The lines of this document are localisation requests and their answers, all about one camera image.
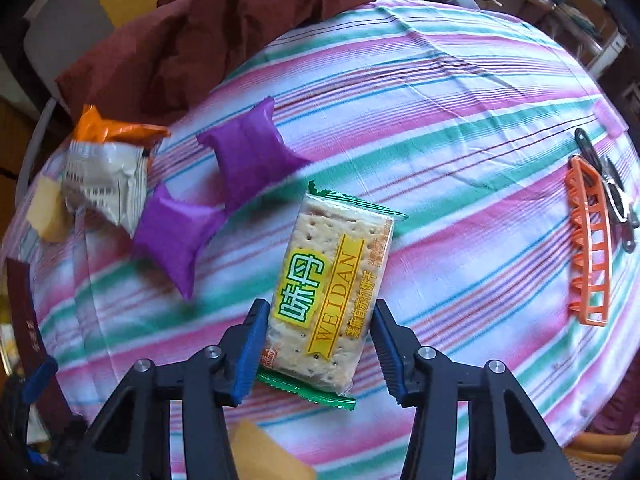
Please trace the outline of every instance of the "plastic wrapper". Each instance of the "plastic wrapper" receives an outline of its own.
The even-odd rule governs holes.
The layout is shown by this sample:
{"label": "plastic wrapper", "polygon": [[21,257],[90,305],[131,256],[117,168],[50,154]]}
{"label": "plastic wrapper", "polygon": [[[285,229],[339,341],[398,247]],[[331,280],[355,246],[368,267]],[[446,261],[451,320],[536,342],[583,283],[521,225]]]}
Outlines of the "plastic wrapper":
{"label": "plastic wrapper", "polygon": [[85,105],[71,138],[81,142],[96,142],[98,144],[124,142],[151,149],[169,135],[169,130],[164,126],[103,119],[98,108],[94,105]]}
{"label": "plastic wrapper", "polygon": [[362,354],[396,212],[310,190],[315,194],[303,199],[274,292],[261,364],[342,396]]}
{"label": "plastic wrapper", "polygon": [[145,203],[132,252],[148,256],[190,300],[196,275],[196,258],[226,220],[223,211],[211,206],[174,199],[160,182]]}
{"label": "plastic wrapper", "polygon": [[121,142],[77,142],[66,152],[62,193],[66,208],[89,207],[133,235],[146,200],[144,149]]}

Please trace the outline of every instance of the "brown cloth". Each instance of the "brown cloth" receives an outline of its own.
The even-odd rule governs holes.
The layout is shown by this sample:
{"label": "brown cloth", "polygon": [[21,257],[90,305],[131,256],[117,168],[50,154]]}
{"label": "brown cloth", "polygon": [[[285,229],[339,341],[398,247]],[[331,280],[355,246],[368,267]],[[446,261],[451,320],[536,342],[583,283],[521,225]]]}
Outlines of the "brown cloth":
{"label": "brown cloth", "polygon": [[78,121],[103,117],[168,125],[285,32],[373,0],[158,0],[114,31],[57,83]]}

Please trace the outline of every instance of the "green wrapper edge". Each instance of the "green wrapper edge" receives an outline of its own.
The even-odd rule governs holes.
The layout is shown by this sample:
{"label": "green wrapper edge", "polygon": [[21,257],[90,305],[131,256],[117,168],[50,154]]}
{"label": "green wrapper edge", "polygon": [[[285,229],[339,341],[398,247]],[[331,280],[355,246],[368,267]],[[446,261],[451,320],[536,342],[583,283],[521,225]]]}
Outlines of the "green wrapper edge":
{"label": "green wrapper edge", "polygon": [[409,218],[409,215],[405,214],[405,213],[401,213],[399,211],[396,211],[395,209],[389,209],[388,207],[385,207],[383,205],[379,205],[379,204],[373,204],[371,202],[366,202],[366,200],[363,200],[361,198],[358,198],[357,196],[353,196],[353,195],[347,195],[346,193],[340,193],[337,191],[334,191],[332,189],[321,189],[319,190],[316,187],[316,181],[315,180],[310,180],[308,182],[308,189],[307,192],[309,193],[309,195],[312,196],[319,196],[321,198],[329,198],[331,200],[336,200],[338,202],[345,202],[357,207],[362,207],[364,209],[369,209],[370,211],[376,211],[378,213],[382,213],[385,215],[391,215],[391,216],[395,216],[396,218],[400,219],[400,220],[406,220],[407,218]]}
{"label": "green wrapper edge", "polygon": [[316,390],[313,386],[309,386],[302,381],[294,379],[293,377],[287,377],[284,374],[262,366],[258,368],[257,379],[279,390],[296,394],[303,399],[324,404],[325,406],[331,406],[332,408],[342,408],[352,411],[356,407],[356,399],[354,397],[344,397],[331,392]]}

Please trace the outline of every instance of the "maroon fabric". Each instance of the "maroon fabric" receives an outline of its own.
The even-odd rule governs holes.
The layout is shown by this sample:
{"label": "maroon fabric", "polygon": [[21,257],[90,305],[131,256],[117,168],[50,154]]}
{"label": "maroon fabric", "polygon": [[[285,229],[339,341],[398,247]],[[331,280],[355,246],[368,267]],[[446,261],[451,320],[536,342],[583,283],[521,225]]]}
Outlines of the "maroon fabric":
{"label": "maroon fabric", "polygon": [[[47,358],[38,320],[33,309],[29,264],[12,258],[6,260],[6,282],[14,327],[15,345],[27,377],[30,377]],[[62,434],[71,421],[71,409],[56,378],[53,378],[36,400],[40,418],[52,434]]]}
{"label": "maroon fabric", "polygon": [[373,0],[158,0],[58,79],[78,120],[84,104],[104,117],[167,125],[285,32]]}
{"label": "maroon fabric", "polygon": [[638,431],[640,424],[640,351],[631,361],[616,393],[595,416],[592,433],[627,434]]}

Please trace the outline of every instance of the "cardboard piece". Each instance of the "cardboard piece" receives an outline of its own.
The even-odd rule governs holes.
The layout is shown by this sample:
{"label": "cardboard piece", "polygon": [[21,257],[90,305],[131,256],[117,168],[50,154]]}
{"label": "cardboard piece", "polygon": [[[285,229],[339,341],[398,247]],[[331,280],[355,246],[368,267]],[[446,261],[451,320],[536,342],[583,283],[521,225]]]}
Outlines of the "cardboard piece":
{"label": "cardboard piece", "polygon": [[241,420],[231,434],[239,480],[316,480],[316,472],[282,449],[249,420]]}
{"label": "cardboard piece", "polygon": [[65,208],[58,181],[47,176],[38,179],[27,220],[38,232],[40,240],[52,243],[65,241],[73,224],[73,216]]}

